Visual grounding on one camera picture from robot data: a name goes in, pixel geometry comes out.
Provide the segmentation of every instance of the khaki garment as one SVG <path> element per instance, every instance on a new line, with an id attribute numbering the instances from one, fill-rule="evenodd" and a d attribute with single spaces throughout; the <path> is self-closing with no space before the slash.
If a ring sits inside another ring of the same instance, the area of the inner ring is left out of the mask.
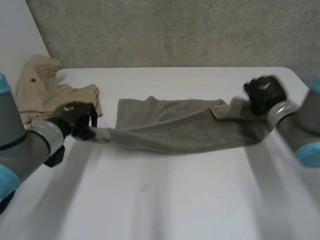
<path id="1" fill-rule="evenodd" d="M 77 89 L 60 85 L 56 79 L 59 69 L 58 60 L 39 54 L 25 65 L 16 96 L 23 123 L 44 120 L 60 105 L 74 101 L 93 103 L 98 116 L 102 115 L 97 86 L 90 84 Z"/>

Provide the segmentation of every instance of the white table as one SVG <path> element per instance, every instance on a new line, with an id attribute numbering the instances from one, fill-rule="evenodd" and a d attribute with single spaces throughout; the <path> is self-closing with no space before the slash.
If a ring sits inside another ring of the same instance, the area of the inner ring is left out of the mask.
<path id="1" fill-rule="evenodd" d="M 245 96 L 253 77 L 279 76 L 300 104 L 307 87 L 282 67 L 63 69 L 96 84 L 114 127 L 120 98 Z M 1 240 L 320 239 L 320 171 L 299 166 L 273 132 L 255 146 L 190 155 L 134 152 L 68 138 L 64 162 L 40 167 L 0 218 Z"/>

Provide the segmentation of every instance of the concrete wall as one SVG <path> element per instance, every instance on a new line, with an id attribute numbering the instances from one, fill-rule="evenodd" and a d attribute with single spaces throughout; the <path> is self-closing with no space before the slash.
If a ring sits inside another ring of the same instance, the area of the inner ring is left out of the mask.
<path id="1" fill-rule="evenodd" d="M 26 2 L 0 0 L 0 73 L 13 92 L 34 54 L 49 55 Z"/>
<path id="2" fill-rule="evenodd" d="M 281 66 L 320 71 L 319 0 L 27 0 L 64 68 Z"/>

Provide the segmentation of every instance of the gray cloth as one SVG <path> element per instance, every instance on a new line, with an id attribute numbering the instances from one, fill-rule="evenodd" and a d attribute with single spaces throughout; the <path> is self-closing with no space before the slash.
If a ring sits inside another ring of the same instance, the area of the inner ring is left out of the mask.
<path id="1" fill-rule="evenodd" d="M 266 117 L 247 101 L 120 99 L 115 128 L 95 129 L 94 142 L 170 154 L 202 153 L 253 145 L 270 132 Z"/>

